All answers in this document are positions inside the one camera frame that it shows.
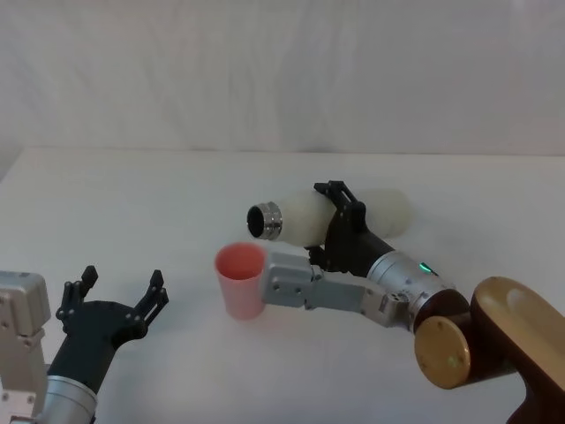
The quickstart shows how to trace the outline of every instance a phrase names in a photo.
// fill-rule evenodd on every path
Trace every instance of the white table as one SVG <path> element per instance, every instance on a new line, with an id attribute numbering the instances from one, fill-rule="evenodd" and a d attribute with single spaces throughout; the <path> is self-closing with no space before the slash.
<path id="1" fill-rule="evenodd" d="M 416 219 L 391 244 L 466 296 L 504 275 L 565 309 L 565 158 L 28 149 L 0 184 L 0 269 L 43 274 L 52 311 L 87 264 L 100 273 L 90 299 L 130 305 L 162 270 L 171 302 L 118 352 L 101 424 L 504 422 L 524 395 L 516 375 L 434 388 L 400 329 L 335 311 L 224 313 L 212 261 L 249 238 L 247 208 L 331 178 L 405 191 Z M 64 334 L 55 319 L 46 331 L 51 360 Z"/>

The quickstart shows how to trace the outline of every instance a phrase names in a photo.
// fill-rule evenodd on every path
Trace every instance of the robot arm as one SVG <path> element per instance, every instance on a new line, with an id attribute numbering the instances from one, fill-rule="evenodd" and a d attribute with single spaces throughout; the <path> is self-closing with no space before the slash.
<path id="1" fill-rule="evenodd" d="M 375 282 L 336 272 L 325 272 L 292 254 L 269 254 L 261 278 L 263 301 L 312 310 L 325 307 L 362 314 L 383 327 L 408 327 L 408 300 L 386 292 Z"/>
<path id="2" fill-rule="evenodd" d="M 49 320 L 45 281 L 37 274 L 0 272 L 0 424 L 91 424 L 97 392 L 117 349 L 147 334 L 169 302 L 161 271 L 135 307 L 84 302 L 98 275 L 87 267 L 66 283 L 56 317 L 67 337 L 48 373 L 40 340 Z"/>
<path id="3" fill-rule="evenodd" d="M 50 318 L 47 288 L 37 274 L 0 271 L 0 423 L 43 409 L 47 375 L 41 339 Z"/>
<path id="4" fill-rule="evenodd" d="M 430 316 L 469 310 L 469 303 L 453 284 L 369 231 L 365 204 L 356 199 L 343 181 L 316 184 L 314 189 L 334 203 L 336 212 L 328 226 L 324 248 L 306 248 L 311 264 L 367 278 L 386 293 L 395 293 L 407 303 L 408 313 L 403 323 L 413 332 Z"/>
<path id="5" fill-rule="evenodd" d="M 306 246 L 310 262 L 270 254 L 260 285 L 265 303 L 351 311 L 405 327 L 415 333 L 420 370 L 443 389 L 517 371 L 526 398 L 508 424 L 565 422 L 565 318 L 555 308 L 503 277 L 479 284 L 469 304 L 430 267 L 371 233 L 365 205 L 342 181 L 314 188 L 336 207 L 324 248 Z"/>

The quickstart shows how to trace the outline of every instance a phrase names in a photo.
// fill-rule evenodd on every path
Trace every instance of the white bottle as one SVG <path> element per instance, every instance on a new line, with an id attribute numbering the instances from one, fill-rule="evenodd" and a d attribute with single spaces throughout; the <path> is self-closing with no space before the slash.
<path id="1" fill-rule="evenodd" d="M 381 239 L 401 235 L 410 225 L 411 207 L 398 190 L 355 192 L 366 205 L 369 230 Z M 247 213 L 247 228 L 256 239 L 285 241 L 295 246 L 324 244 L 335 206 L 315 191 L 295 193 L 277 202 L 260 203 Z"/>

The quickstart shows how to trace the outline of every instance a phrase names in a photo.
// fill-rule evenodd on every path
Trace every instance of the white wall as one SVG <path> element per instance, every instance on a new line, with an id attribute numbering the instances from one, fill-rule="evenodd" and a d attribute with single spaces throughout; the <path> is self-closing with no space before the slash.
<path id="1" fill-rule="evenodd" d="M 0 139 L 0 180 L 6 175 L 11 165 L 16 161 L 16 158 L 21 151 L 21 147 L 15 143 L 4 142 Z"/>
<path id="2" fill-rule="evenodd" d="M 0 138 L 565 154 L 562 0 L 0 0 Z"/>

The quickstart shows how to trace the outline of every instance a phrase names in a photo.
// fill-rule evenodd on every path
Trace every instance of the plastic cup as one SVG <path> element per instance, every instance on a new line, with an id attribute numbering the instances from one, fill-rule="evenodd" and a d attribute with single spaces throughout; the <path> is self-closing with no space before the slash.
<path id="1" fill-rule="evenodd" d="M 259 287 L 265 257 L 265 250 L 253 243 L 234 243 L 217 253 L 215 271 L 232 318 L 252 320 L 265 309 Z"/>

